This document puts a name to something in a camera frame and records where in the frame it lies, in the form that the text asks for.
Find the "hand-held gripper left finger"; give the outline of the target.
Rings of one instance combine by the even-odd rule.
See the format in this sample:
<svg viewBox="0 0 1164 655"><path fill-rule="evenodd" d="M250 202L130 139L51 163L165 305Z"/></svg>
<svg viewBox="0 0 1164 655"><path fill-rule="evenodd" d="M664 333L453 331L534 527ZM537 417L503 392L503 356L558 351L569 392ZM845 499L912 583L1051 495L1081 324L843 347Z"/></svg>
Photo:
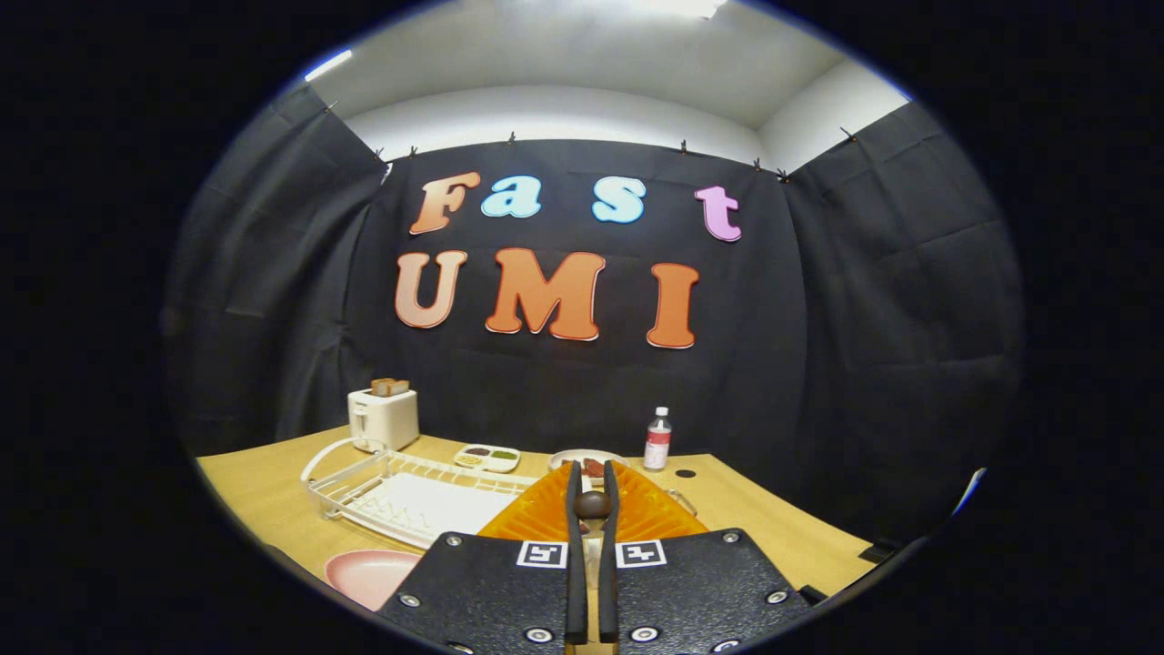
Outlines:
<svg viewBox="0 0 1164 655"><path fill-rule="evenodd" d="M547 535L442 532L377 615L446 654L568 654L585 643L580 489L579 465L562 465L508 506L535 510L524 526Z"/></svg>

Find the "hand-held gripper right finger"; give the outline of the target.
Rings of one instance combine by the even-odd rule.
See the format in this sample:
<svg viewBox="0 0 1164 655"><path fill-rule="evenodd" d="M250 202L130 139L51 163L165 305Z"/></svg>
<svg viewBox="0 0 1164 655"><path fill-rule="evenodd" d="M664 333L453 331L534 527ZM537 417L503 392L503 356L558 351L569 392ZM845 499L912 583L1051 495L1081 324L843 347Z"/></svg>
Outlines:
<svg viewBox="0 0 1164 655"><path fill-rule="evenodd" d="M802 622L810 605L740 528L707 529L644 474L606 463L599 639L618 654L743 650Z"/></svg>

